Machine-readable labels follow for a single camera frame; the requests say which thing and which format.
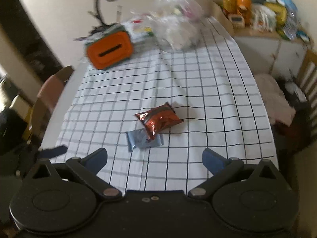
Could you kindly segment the light blue snack packet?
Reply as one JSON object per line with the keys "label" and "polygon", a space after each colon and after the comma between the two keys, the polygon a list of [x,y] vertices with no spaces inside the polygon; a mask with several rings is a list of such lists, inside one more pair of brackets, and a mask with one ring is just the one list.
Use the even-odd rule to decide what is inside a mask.
{"label": "light blue snack packet", "polygon": [[164,145],[163,136],[158,134],[154,140],[148,137],[145,128],[126,132],[128,151],[131,153],[135,148],[145,149]]}

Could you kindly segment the orange foil snack bag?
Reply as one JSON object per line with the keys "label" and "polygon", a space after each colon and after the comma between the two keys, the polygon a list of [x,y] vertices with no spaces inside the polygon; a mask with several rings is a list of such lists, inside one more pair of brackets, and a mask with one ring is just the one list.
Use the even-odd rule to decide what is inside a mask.
{"label": "orange foil snack bag", "polygon": [[137,113],[134,116],[141,121],[148,137],[152,140],[154,140],[162,130],[183,122],[168,102],[151,108],[148,111]]}

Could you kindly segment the wooden chair with pink cloth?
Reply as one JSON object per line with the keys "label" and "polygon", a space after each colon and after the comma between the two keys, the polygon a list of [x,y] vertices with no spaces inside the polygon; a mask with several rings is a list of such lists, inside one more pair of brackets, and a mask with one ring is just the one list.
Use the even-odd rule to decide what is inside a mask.
{"label": "wooden chair with pink cloth", "polygon": [[38,145],[42,142],[55,106],[73,72],[72,66],[64,67],[50,76],[40,88],[30,116],[29,131],[32,142]]}

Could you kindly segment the pink cloth on chair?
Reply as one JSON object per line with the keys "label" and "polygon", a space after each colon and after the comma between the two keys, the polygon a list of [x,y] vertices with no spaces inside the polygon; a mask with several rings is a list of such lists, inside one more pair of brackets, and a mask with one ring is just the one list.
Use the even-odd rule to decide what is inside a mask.
{"label": "pink cloth on chair", "polygon": [[296,115],[296,110],[289,105],[276,80],[269,74],[256,74],[254,79],[264,102],[270,124],[275,125],[279,122],[289,127]]}

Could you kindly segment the black bag on chair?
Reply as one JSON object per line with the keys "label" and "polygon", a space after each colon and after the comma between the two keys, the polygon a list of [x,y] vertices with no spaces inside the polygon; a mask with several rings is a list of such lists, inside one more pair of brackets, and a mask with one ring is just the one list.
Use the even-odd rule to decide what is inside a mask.
{"label": "black bag on chair", "polygon": [[277,151],[296,153],[307,147],[312,141],[311,123],[309,115],[312,107],[307,97],[299,98],[296,90],[302,94],[302,90],[293,81],[277,79],[277,84],[286,99],[286,104],[295,110],[291,117],[290,125],[281,120],[276,120],[273,125],[273,136]]}

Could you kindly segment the wooden chair right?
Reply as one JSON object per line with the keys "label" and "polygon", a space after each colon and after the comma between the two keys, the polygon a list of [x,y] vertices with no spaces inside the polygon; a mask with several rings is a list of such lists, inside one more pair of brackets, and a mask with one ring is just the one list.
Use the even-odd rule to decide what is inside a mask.
{"label": "wooden chair right", "polygon": [[307,50],[296,77],[296,82],[307,100],[316,107],[316,53]]}

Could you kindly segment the orange teal tissue box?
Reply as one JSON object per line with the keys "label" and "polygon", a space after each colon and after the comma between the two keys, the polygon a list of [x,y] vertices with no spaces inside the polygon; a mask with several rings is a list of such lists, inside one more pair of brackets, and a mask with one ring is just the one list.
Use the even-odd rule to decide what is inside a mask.
{"label": "orange teal tissue box", "polygon": [[85,47],[89,61],[98,70],[129,59],[134,52],[129,33],[118,23],[90,36]]}

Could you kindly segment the white drawer cabinet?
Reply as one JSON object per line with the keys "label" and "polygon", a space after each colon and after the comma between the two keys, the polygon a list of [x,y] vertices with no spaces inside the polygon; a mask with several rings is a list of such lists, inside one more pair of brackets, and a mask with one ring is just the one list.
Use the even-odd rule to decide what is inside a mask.
{"label": "white drawer cabinet", "polygon": [[251,72],[291,79],[299,72],[310,44],[301,39],[287,41],[276,32],[259,32],[251,28],[235,29],[237,42]]}

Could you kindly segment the colourful paper box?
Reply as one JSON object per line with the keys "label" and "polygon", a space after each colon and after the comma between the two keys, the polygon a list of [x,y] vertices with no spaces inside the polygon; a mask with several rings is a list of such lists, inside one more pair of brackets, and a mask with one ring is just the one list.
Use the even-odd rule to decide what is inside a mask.
{"label": "colourful paper box", "polygon": [[131,19],[122,23],[130,36],[132,44],[144,41],[154,36],[152,28],[145,20]]}

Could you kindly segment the white kitchen timer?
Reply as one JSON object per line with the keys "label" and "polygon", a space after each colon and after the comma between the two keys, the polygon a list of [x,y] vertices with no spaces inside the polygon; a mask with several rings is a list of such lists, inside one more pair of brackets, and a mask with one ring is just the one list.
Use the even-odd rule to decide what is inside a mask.
{"label": "white kitchen timer", "polygon": [[240,14],[229,14],[228,20],[231,22],[235,29],[245,28],[244,18]]}

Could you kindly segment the cardboard box on cabinet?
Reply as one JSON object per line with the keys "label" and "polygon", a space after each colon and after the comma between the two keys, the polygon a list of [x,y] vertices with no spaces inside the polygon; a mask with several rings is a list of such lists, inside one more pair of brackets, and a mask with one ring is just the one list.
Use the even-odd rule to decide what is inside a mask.
{"label": "cardboard box on cabinet", "polygon": [[223,14],[221,7],[219,7],[219,5],[217,5],[214,1],[212,1],[210,5],[210,12],[211,16],[217,20],[231,36],[235,34],[232,23]]}

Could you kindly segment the clear plastic bag container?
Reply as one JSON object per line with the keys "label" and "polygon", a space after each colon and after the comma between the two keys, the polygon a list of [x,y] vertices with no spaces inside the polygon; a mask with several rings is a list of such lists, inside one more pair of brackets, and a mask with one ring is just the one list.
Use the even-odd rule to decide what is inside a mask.
{"label": "clear plastic bag container", "polygon": [[131,19],[149,23],[160,45],[185,50],[198,44],[200,21],[209,14],[210,3],[211,0],[153,0],[149,12],[133,12]]}

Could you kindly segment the amber liquid bottle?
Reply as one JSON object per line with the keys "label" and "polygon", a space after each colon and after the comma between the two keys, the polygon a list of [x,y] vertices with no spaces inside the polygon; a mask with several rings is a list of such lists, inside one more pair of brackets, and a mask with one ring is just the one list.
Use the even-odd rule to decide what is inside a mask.
{"label": "amber liquid bottle", "polygon": [[229,14],[236,14],[236,0],[222,0],[222,11],[226,17]]}

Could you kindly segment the orange thermos bottle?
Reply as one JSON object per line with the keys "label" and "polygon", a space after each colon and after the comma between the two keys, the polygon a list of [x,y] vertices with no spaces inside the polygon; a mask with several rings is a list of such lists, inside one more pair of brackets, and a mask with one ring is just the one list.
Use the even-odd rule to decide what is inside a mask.
{"label": "orange thermos bottle", "polygon": [[237,14],[244,18],[245,25],[251,24],[251,0],[236,0]]}

